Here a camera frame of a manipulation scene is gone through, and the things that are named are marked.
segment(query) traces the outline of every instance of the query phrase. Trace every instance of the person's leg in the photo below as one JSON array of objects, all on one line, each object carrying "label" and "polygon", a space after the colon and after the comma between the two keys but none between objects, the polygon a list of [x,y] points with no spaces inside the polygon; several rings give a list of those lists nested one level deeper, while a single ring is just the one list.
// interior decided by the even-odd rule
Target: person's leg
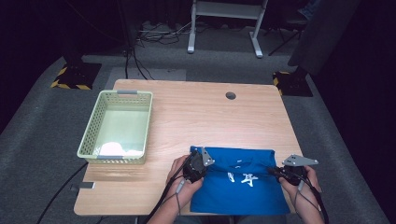
[{"label": "person's leg", "polygon": [[237,224],[286,224],[286,216],[242,216],[234,217]]}]

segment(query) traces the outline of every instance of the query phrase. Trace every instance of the white metal frame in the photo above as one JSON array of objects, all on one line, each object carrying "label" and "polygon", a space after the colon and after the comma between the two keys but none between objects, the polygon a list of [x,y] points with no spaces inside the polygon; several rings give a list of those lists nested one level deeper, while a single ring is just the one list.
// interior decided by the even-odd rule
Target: white metal frame
[{"label": "white metal frame", "polygon": [[258,58],[262,58],[262,49],[257,41],[257,34],[259,33],[260,26],[262,25],[262,17],[264,16],[267,2],[268,0],[263,0],[261,6],[249,6],[193,0],[191,9],[191,31],[187,52],[194,53],[195,51],[196,16],[229,17],[256,20],[255,30],[254,32],[249,32],[249,37],[253,44],[256,56]]}]

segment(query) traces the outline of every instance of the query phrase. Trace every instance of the metal stand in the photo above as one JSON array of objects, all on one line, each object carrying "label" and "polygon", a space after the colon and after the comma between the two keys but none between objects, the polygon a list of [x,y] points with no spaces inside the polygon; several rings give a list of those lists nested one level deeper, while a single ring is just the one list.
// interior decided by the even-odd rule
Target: metal stand
[{"label": "metal stand", "polygon": [[289,37],[287,40],[285,40],[285,38],[282,36],[283,43],[282,43],[281,45],[279,45],[276,49],[274,49],[273,51],[271,51],[271,52],[268,54],[268,56],[273,55],[277,50],[279,50],[280,48],[282,48],[283,46],[285,46],[287,43],[289,43],[289,41],[291,41],[295,36],[298,35],[299,38],[300,38],[301,33],[302,33],[301,31],[298,31],[298,32],[294,33],[291,37]]},{"label": "metal stand", "polygon": [[195,51],[195,19],[196,16],[215,16],[215,17],[229,17],[239,19],[257,20],[254,32],[249,32],[249,37],[253,45],[254,51],[258,58],[262,58],[262,50],[257,41],[257,34],[262,25],[262,17],[267,6],[268,0],[263,0],[261,6],[237,5],[216,2],[200,2],[193,0],[191,10],[191,31],[188,53]]}]

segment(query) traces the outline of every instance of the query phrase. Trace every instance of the gray carpet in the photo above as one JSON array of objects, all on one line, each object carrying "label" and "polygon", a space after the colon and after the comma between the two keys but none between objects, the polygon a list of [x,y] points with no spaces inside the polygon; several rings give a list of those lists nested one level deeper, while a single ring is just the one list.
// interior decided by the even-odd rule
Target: gray carpet
[{"label": "gray carpet", "polygon": [[[265,54],[280,43],[280,38],[277,33],[259,35],[264,57],[257,59],[248,39],[250,30],[206,30],[198,34],[193,54],[187,53],[187,35],[172,45],[138,43],[136,57],[154,76],[175,69],[179,72],[175,78],[188,81],[272,85],[273,72],[294,70],[287,62],[296,42],[268,57]],[[124,75],[121,68],[125,58],[103,52],[84,56],[83,60],[103,65],[93,90],[50,88],[64,65],[61,58],[37,80],[1,134],[0,223],[36,223],[50,198],[85,162],[77,157],[77,150],[96,97]],[[131,76],[137,74],[132,60],[129,68]],[[309,77],[307,80],[314,97],[282,99],[304,155],[320,162],[315,168],[325,189],[322,197],[331,223],[389,223],[350,157],[314,83]],[[83,173],[78,173],[70,184],[78,184]],[[41,223],[96,223],[100,219],[74,213],[76,193],[67,190],[70,184]],[[107,217],[101,223],[134,223],[134,218]],[[289,215],[288,223],[301,221]]]},{"label": "gray carpet", "polygon": [[111,69],[110,76],[105,85],[105,89],[112,90],[114,87],[114,83],[118,79],[152,79],[152,80],[185,81],[186,70],[175,69],[175,68],[168,68],[168,69],[147,68],[147,70],[141,69],[141,71],[139,71],[137,68],[128,68],[127,72],[125,73],[125,67],[115,67]]}]

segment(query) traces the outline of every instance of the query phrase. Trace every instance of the black wall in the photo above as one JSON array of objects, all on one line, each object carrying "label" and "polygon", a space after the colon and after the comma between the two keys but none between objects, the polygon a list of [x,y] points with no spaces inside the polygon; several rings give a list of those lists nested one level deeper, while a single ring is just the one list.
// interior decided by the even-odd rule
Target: black wall
[{"label": "black wall", "polygon": [[63,56],[59,29],[71,37],[79,56],[126,46],[123,24],[130,26],[130,38],[137,36],[138,18],[145,13],[144,4],[120,2],[129,12],[124,15],[124,23],[120,20],[118,1],[1,1],[0,133],[39,76]]},{"label": "black wall", "polygon": [[313,77],[354,161],[392,223],[396,4],[362,0],[329,61]]}]

